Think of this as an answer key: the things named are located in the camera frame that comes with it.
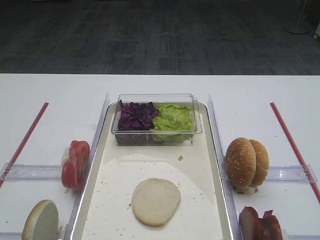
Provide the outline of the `bottom bun on tray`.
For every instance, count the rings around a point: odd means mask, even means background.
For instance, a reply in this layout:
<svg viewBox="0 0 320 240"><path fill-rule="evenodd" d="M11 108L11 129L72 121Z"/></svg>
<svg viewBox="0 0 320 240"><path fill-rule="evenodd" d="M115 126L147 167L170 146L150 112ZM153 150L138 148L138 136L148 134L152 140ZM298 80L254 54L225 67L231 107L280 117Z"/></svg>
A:
<svg viewBox="0 0 320 240"><path fill-rule="evenodd" d="M181 193L174 183L163 178L148 178L136 186L131 206L141 223L161 227L173 217L180 201Z"/></svg>

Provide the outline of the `left red strip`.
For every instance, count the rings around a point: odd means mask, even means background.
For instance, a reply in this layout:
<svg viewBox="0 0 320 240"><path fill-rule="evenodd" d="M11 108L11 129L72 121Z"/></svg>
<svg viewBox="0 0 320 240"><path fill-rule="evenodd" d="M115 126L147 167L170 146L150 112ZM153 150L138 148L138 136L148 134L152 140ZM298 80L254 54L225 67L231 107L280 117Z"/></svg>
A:
<svg viewBox="0 0 320 240"><path fill-rule="evenodd" d="M9 161L9 163L3 168L4 172L1 174L0 176L0 186L2 187L3 183L5 182L5 177L6 175L9 173L9 171L11 170L11 168L13 167L13 165L16 163L16 160L18 159L19 155L21 154L23 148L25 147L27 141L29 140L31 134L33 133L34 129L36 128L38 122L40 121L40 119L42 118L44 112L46 111L47 107L48 107L49 103L45 102L42 106L42 108L40 109L39 113L37 114L36 118L34 119L34 121L32 122L31 126L29 127L27 133L25 134L25 136L23 137L21 143L19 144L18 148L16 149L14 155L12 156L11 160Z"/></svg>

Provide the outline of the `front meat slice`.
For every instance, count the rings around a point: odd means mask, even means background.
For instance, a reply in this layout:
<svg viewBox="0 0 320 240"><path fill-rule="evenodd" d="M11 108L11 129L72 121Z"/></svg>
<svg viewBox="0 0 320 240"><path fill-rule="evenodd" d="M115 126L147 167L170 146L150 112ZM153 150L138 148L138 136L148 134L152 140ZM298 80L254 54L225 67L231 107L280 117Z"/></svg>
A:
<svg viewBox="0 0 320 240"><path fill-rule="evenodd" d="M245 206L239 214L239 225L244 240L261 240L262 225L257 211Z"/></svg>

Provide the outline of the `sesame bun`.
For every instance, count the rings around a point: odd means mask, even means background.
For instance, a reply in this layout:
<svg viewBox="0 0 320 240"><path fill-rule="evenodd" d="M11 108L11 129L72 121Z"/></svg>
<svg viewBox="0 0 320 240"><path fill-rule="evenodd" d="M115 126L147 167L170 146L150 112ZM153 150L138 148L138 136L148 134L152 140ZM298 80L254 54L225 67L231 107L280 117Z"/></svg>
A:
<svg viewBox="0 0 320 240"><path fill-rule="evenodd" d="M233 185L248 188L256 174L256 152L250 141L244 137L234 139L227 148L225 162Z"/></svg>
<svg viewBox="0 0 320 240"><path fill-rule="evenodd" d="M250 139L249 141L254 148L256 156L256 171L250 187L257 189L258 186L263 184L267 177L269 171L269 155L267 149L261 142L254 139Z"/></svg>

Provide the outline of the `rear tomato slice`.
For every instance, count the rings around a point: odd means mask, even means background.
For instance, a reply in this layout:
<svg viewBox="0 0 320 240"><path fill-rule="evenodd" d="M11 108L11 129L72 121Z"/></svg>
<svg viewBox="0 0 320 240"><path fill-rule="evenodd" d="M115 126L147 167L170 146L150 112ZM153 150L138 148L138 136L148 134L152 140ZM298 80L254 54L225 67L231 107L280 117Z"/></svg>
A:
<svg viewBox="0 0 320 240"><path fill-rule="evenodd" d="M73 140L69 146L69 158L72 161L85 163L90 154L90 146L86 141Z"/></svg>

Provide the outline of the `left upper clear rail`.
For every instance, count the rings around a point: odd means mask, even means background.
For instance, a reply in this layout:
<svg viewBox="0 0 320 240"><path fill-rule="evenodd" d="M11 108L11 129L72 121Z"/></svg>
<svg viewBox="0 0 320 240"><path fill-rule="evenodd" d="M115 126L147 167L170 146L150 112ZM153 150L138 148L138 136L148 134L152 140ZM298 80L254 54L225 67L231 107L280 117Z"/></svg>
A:
<svg viewBox="0 0 320 240"><path fill-rule="evenodd" d="M61 165L28 165L6 163L0 171L1 181L50 181L60 180Z"/></svg>

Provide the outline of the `right red strip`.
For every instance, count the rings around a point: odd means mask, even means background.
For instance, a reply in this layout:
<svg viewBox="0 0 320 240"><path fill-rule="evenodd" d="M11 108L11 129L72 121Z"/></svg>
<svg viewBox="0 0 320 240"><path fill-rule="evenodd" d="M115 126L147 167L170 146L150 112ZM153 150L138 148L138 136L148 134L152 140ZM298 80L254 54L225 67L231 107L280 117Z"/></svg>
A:
<svg viewBox="0 0 320 240"><path fill-rule="evenodd" d="M281 128L282 128L282 130L283 130L283 132L284 132L284 134L285 134L285 136L286 136L286 138L287 138L287 140L288 140L288 142L289 142L289 144L290 144L290 146L291 146L291 148L292 148L297 160L298 160L298 162L302 166L302 169L304 170L304 172L305 172L305 174L306 174L306 176L308 178L309 184L310 184L310 186L311 186L311 188L312 188L312 190L313 190L313 192L314 192L314 194L315 194L315 196L316 196L316 198L317 198L317 200L319 202L320 201L320 190L319 190L319 188L317 186L317 183L316 183L316 177L312 175L312 171L311 171L312 169L308 168L308 166L307 166L304 158L302 157L302 155L301 155L301 153L300 153L300 151L299 151L299 149L298 149L298 147L297 147L297 145L296 145L296 143L295 143L295 141L294 141L289 129L287 128L286 123L283 120L283 118L282 118L282 116L281 116L276 104L274 102L271 102L270 106L271 106L271 108L272 108L272 110L273 110L273 112L274 112L274 114L275 114L275 116L276 116L276 118L277 118L277 120L278 120L278 122L279 122L279 124L280 124L280 126L281 126Z"/></svg>

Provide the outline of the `front tomato slice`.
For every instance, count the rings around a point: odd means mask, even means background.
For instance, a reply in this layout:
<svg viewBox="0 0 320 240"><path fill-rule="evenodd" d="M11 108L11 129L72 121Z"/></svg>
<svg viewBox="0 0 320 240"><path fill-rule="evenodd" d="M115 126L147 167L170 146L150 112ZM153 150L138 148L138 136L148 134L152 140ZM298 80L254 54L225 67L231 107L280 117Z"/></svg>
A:
<svg viewBox="0 0 320 240"><path fill-rule="evenodd" d="M82 191L85 184L84 166L85 162L81 157L73 156L67 159L61 172L62 185L76 192Z"/></svg>

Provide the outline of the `upright bun half left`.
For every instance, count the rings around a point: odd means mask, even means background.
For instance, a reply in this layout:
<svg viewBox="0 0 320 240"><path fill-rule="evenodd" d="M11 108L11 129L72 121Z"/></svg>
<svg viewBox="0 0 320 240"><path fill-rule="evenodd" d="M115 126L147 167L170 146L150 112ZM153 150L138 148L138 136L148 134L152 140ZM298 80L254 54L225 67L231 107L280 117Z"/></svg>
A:
<svg viewBox="0 0 320 240"><path fill-rule="evenodd" d="M49 199L38 202L24 224L22 240L56 240L59 213L56 204Z"/></svg>

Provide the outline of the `clear plastic container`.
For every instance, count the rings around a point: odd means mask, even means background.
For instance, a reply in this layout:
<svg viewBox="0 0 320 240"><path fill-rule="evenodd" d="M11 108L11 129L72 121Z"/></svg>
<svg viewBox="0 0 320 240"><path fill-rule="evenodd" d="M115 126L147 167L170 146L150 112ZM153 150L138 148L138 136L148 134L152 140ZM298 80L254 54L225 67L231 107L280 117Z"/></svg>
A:
<svg viewBox="0 0 320 240"><path fill-rule="evenodd" d="M191 93L121 94L111 133L119 146L192 145L202 133L199 107Z"/></svg>

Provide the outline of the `meat slice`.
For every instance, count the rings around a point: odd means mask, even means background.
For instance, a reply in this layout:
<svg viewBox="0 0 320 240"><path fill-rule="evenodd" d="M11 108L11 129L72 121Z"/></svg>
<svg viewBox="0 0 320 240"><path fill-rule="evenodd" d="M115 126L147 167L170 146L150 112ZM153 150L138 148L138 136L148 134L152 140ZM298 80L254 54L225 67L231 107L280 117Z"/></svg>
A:
<svg viewBox="0 0 320 240"><path fill-rule="evenodd" d="M259 219L259 239L260 240L283 240L281 226L273 210L265 211L263 218Z"/></svg>
<svg viewBox="0 0 320 240"><path fill-rule="evenodd" d="M261 240L262 225L257 211L245 206L239 214L239 225L244 240Z"/></svg>

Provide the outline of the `clear rail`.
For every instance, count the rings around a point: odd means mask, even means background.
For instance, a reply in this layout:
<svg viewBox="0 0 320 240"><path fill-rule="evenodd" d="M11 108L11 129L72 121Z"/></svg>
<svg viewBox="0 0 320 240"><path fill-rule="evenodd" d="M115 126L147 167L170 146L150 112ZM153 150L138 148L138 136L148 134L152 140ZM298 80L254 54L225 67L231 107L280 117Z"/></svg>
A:
<svg viewBox="0 0 320 240"><path fill-rule="evenodd" d="M292 235L286 229L281 229L283 240L320 240L319 235Z"/></svg>
<svg viewBox="0 0 320 240"><path fill-rule="evenodd" d="M310 165L270 166L265 181L317 183Z"/></svg>
<svg viewBox="0 0 320 240"><path fill-rule="evenodd" d="M21 240L21 232L0 232L0 240Z"/></svg>
<svg viewBox="0 0 320 240"><path fill-rule="evenodd" d="M1 181L50 181L60 180L61 165L28 165L6 163L0 171Z"/></svg>

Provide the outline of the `front sesame bun top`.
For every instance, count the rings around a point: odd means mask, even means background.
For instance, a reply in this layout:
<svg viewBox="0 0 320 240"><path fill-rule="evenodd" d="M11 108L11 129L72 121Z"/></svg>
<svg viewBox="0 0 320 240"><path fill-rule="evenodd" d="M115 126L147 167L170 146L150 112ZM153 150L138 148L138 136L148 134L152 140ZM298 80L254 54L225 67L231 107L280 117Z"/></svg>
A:
<svg viewBox="0 0 320 240"><path fill-rule="evenodd" d="M227 148L225 162L233 185L248 188L256 174L256 152L250 141L244 137L234 139Z"/></svg>

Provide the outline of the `tomato slice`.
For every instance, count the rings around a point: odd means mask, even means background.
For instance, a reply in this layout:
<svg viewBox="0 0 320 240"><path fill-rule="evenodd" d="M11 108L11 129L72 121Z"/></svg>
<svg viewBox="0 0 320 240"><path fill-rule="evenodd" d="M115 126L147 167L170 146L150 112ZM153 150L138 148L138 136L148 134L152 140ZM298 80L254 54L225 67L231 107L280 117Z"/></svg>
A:
<svg viewBox="0 0 320 240"><path fill-rule="evenodd" d="M90 146L86 141L73 140L69 146L69 158L72 161L85 163L90 154Z"/></svg>
<svg viewBox="0 0 320 240"><path fill-rule="evenodd" d="M84 166L85 162L81 157L73 156L67 159L61 172L62 185L76 192L82 191L85 184Z"/></svg>

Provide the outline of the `red strip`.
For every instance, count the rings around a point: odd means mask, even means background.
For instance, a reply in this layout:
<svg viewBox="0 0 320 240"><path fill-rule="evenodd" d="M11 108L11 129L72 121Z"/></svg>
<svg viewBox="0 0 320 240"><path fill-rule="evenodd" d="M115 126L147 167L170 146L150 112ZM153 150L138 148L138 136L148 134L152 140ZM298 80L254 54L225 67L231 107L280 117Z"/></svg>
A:
<svg viewBox="0 0 320 240"><path fill-rule="evenodd" d="M11 170L11 168L13 167L13 165L16 163L16 160L18 159L19 155L21 154L23 148L25 147L27 141L29 140L31 134L33 133L34 129L36 128L38 122L40 121L40 119L42 118L44 112L46 111L47 107L48 107L49 103L45 102L42 106L42 108L40 109L39 113L37 114L36 118L34 119L34 121L32 122L31 126L29 127L27 133L25 134L25 136L23 137L21 143L19 144L18 148L16 149L14 155L12 156L11 160L9 161L9 163L3 168L4 172L1 174L0 176L0 186L2 187L3 183L5 182L5 177L6 175L9 173L9 171Z"/></svg>
<svg viewBox="0 0 320 240"><path fill-rule="evenodd" d="M313 192L314 192L314 194L315 194L315 196L316 196L316 198L317 198L317 200L319 202L320 201L320 190L319 190L319 188L317 186L317 183L316 183L316 177L312 175L312 171L311 171L312 169L308 168L308 166L307 166L304 158L302 157L302 155L301 155L301 153L300 153L300 151L299 151L299 149L298 149L298 147L297 147L297 145L296 145L296 143L295 143L295 141L294 141L289 129L287 128L286 123L283 120L283 118L282 118L282 116L281 116L276 104L274 102L271 102L270 106L271 106L271 108L272 108L272 110L273 110L273 112L274 112L274 114L275 114L275 116L276 116L276 118L277 118L277 120L278 120L278 122L279 122L279 124L280 124L280 126L281 126L281 128L282 128L282 130L283 130L283 132L284 132L284 134L285 134L285 136L286 136L286 138L287 138L287 140L288 140L288 142L289 142L289 144L290 144L290 146L291 146L291 148L292 148L297 160L298 160L298 162L302 166L302 169L304 170L304 172L305 172L305 174L306 174L306 176L308 178L309 184L310 184L310 186L311 186L311 188L312 188L312 190L313 190Z"/></svg>

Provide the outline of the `rear meat slice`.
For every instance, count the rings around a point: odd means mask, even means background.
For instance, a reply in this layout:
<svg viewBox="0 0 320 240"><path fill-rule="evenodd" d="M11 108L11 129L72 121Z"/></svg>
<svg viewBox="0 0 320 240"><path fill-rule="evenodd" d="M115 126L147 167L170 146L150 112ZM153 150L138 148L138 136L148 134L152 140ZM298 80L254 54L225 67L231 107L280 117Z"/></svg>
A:
<svg viewBox="0 0 320 240"><path fill-rule="evenodd" d="M283 240L281 226L273 210L265 211L263 218L259 219L259 239L260 240Z"/></svg>

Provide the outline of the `white metal tray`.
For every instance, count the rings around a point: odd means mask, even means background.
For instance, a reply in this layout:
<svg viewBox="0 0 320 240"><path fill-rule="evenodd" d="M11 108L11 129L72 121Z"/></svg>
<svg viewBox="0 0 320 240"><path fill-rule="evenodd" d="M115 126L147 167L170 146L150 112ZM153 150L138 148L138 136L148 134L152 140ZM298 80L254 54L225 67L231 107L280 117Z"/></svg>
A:
<svg viewBox="0 0 320 240"><path fill-rule="evenodd" d="M231 240L207 108L199 106L202 133L193 144L171 146L118 146L111 133L115 110L116 104L107 109L81 240ZM132 209L136 186L149 178L169 180L181 194L175 214L160 227L141 223Z"/></svg>

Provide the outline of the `green lettuce in container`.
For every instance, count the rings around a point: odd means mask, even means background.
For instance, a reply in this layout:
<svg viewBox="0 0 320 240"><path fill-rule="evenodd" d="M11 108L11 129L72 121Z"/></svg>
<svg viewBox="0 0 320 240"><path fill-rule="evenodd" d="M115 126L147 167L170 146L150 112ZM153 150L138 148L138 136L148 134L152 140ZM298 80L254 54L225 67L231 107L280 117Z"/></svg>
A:
<svg viewBox="0 0 320 240"><path fill-rule="evenodd" d="M153 119L154 131L191 131L194 129L192 110L177 104L159 104L156 106L159 116ZM159 143L182 144L190 141L192 134L154 134L152 138Z"/></svg>

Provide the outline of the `left long clear divider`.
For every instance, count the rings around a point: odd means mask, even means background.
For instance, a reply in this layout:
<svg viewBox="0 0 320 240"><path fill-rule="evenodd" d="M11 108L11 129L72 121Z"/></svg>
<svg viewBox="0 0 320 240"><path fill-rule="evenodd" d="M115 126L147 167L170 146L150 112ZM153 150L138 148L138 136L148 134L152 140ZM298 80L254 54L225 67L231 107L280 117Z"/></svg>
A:
<svg viewBox="0 0 320 240"><path fill-rule="evenodd" d="M99 141L103 134L103 128L106 120L108 107L110 105L110 97L107 94L102 106L101 114L94 134L94 138L90 148L90 154L84 167L85 185L80 194L75 198L75 202L71 211L70 219L65 233L64 240L80 240L82 239L86 220L91 204L95 182L99 171L99 163L95 163L96 156L100 161L102 158L102 150L99 149Z"/></svg>

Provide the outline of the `right upper clear rail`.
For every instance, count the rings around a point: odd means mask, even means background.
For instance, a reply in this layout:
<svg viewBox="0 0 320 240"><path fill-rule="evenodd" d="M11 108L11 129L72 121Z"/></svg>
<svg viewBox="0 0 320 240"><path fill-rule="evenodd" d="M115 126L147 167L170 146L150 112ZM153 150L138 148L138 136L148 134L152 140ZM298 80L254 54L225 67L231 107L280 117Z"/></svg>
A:
<svg viewBox="0 0 320 240"><path fill-rule="evenodd" d="M265 181L317 183L310 165L270 166Z"/></svg>

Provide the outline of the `right lower clear rail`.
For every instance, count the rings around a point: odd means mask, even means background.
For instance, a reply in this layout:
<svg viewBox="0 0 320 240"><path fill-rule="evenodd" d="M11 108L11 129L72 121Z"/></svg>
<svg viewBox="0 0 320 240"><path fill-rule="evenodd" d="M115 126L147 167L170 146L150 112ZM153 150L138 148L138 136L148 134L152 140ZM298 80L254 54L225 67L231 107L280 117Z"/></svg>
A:
<svg viewBox="0 0 320 240"><path fill-rule="evenodd" d="M320 240L319 235L292 235L286 229L281 229L283 240Z"/></svg>

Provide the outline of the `rear sesame bun top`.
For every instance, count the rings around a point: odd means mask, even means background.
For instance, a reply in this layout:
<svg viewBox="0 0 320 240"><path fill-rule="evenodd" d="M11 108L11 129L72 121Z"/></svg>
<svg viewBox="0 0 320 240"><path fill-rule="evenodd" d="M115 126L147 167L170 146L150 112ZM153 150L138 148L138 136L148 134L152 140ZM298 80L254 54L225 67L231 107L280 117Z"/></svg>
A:
<svg viewBox="0 0 320 240"><path fill-rule="evenodd" d="M267 177L269 171L269 155L267 149L261 142L254 139L250 139L249 141L254 148L256 156L256 171L250 187L257 189L258 186L263 184Z"/></svg>

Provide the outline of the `purple cabbage leaves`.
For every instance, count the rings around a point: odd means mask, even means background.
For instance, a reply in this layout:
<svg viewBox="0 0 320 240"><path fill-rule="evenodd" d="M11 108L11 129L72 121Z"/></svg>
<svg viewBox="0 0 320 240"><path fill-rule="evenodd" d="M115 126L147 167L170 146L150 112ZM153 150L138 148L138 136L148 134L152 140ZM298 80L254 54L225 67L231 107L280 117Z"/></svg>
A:
<svg viewBox="0 0 320 240"><path fill-rule="evenodd" d="M121 108L118 121L119 131L147 131L155 127L153 119L160 115L159 110L149 103L123 103L119 101Z"/></svg>

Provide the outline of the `left lower clear rail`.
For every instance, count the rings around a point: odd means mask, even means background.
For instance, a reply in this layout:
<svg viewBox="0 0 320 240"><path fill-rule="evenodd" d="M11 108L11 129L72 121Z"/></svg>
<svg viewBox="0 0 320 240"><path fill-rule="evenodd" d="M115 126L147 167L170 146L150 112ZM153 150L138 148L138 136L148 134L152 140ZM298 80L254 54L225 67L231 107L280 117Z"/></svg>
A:
<svg viewBox="0 0 320 240"><path fill-rule="evenodd" d="M0 232L0 240L21 240L21 232Z"/></svg>

